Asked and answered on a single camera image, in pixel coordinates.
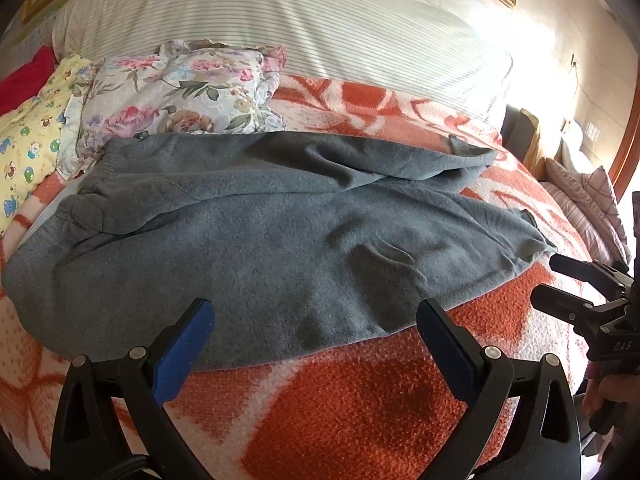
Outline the person's right hand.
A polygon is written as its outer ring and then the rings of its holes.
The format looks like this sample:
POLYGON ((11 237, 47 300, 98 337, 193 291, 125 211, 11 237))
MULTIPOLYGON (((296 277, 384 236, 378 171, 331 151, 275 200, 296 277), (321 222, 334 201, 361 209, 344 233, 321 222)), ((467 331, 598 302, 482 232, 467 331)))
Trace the person's right hand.
POLYGON ((639 406, 639 373, 603 374, 600 365, 590 362, 586 371, 586 391, 582 412, 589 417, 591 430, 605 436, 614 426, 609 422, 612 404, 639 406))

